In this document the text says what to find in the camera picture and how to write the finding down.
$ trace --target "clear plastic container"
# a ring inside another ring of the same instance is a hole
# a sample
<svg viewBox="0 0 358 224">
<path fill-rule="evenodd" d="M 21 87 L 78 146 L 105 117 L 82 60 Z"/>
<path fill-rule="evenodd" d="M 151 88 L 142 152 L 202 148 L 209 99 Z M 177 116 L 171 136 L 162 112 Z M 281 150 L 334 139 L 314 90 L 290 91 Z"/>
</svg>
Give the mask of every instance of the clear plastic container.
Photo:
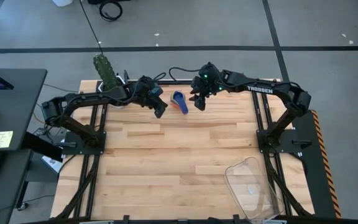
<svg viewBox="0 0 358 224">
<path fill-rule="evenodd" d="M 241 218 L 264 223 L 282 212 L 283 202 L 277 198 L 256 158 L 228 167 L 225 181 L 240 211 L 244 212 Z"/>
</svg>

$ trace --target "concrete floor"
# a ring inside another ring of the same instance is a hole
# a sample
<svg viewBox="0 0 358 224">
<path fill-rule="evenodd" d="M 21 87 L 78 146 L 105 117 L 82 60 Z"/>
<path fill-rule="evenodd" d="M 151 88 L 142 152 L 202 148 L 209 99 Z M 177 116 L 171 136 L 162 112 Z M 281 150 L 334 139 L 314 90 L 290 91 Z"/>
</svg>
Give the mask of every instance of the concrete floor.
<svg viewBox="0 0 358 224">
<path fill-rule="evenodd" d="M 269 0 L 281 46 L 358 45 L 358 0 Z M 103 47 L 200 45 L 273 46 L 262 0 L 133 0 L 123 2 L 116 22 L 85 4 Z M 0 49 L 97 47 L 78 1 L 58 8 L 51 0 L 5 0 L 0 8 Z M 0 68 L 46 68 L 46 83 L 76 90 L 97 79 L 92 57 L 84 53 L 0 54 Z M 131 78 L 154 76 L 172 66 L 200 68 L 206 62 L 250 77 L 281 78 L 274 51 L 106 52 L 114 69 Z M 358 51 L 284 52 L 291 81 L 312 96 L 319 114 L 344 218 L 358 219 Z M 178 78 L 193 74 L 178 73 Z M 45 86 L 39 102 L 64 92 Z M 38 108 L 38 117 L 42 117 Z M 31 121 L 29 131 L 40 126 Z M 30 184 L 26 199 L 53 194 L 55 184 Z M 48 218 L 52 198 L 14 212 L 11 223 Z"/>
</svg>

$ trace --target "wooden tabletop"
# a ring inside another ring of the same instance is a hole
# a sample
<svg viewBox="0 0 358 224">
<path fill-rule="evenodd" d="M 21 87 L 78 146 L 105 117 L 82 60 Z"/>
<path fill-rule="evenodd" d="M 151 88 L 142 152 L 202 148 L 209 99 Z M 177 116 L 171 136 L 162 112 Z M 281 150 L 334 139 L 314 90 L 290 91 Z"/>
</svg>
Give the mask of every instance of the wooden tabletop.
<svg viewBox="0 0 358 224">
<path fill-rule="evenodd" d="M 84 80 L 80 90 L 92 92 L 95 86 L 96 80 Z M 187 99 L 191 97 L 189 85 L 162 88 L 166 103 L 175 90 L 185 93 Z M 268 100 L 276 121 L 285 107 L 276 96 L 268 95 Z M 169 103 L 160 119 L 153 110 L 135 104 L 123 109 L 109 107 L 106 150 L 99 163 L 92 220 L 122 220 L 123 215 L 132 220 L 154 220 L 241 214 L 224 173 L 249 157 L 258 159 L 265 170 L 255 134 L 258 127 L 252 95 L 222 92 L 207 99 L 205 111 L 190 101 L 187 106 L 189 113 L 183 115 Z M 90 116 L 91 107 L 74 114 L 83 124 L 89 124 Z M 267 127 L 263 111 L 262 117 Z M 313 213 L 302 163 L 286 154 L 280 156 L 287 187 Z M 60 174 L 51 217 L 58 215 L 77 191 L 82 161 L 83 156 L 76 156 Z M 82 215 L 87 193 L 84 198 Z"/>
</svg>

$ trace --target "black desk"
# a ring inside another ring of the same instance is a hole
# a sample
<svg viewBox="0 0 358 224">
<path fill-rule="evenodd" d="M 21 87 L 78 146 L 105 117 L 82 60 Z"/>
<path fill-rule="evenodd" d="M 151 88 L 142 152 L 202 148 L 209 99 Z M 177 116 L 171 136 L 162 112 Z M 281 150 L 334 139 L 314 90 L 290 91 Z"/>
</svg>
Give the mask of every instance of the black desk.
<svg viewBox="0 0 358 224">
<path fill-rule="evenodd" d="M 13 131 L 9 147 L 0 149 L 3 152 L 0 160 L 0 209 L 11 206 L 0 211 L 0 223 L 9 222 L 12 210 L 22 200 L 24 191 L 21 190 L 25 188 L 32 150 L 45 152 L 53 149 L 57 152 L 54 156 L 59 155 L 60 148 L 27 132 L 46 74 L 44 69 L 0 69 L 0 77 L 14 85 L 13 90 L 0 90 L 0 131 Z"/>
</svg>

